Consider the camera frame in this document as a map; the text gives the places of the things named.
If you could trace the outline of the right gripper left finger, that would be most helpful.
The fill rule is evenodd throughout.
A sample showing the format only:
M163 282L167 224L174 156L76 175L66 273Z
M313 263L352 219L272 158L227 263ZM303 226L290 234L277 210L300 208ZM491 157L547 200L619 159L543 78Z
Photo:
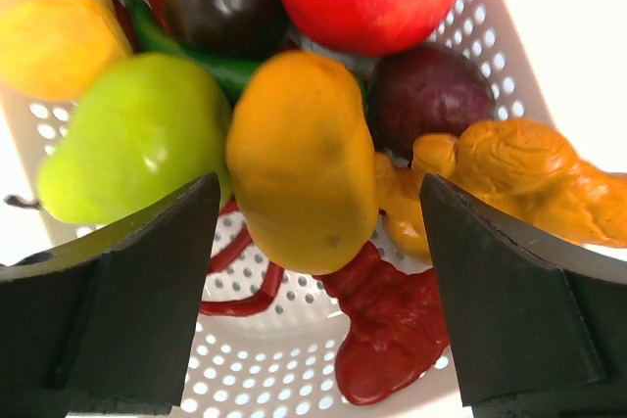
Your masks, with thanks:
M180 404L217 178L1 270L1 413L166 415Z

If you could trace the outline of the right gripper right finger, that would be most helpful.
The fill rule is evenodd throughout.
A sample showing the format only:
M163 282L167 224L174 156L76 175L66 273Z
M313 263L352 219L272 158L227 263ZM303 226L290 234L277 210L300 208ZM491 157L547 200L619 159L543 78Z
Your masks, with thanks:
M626 413L626 264L480 202L420 191L461 401L477 417Z

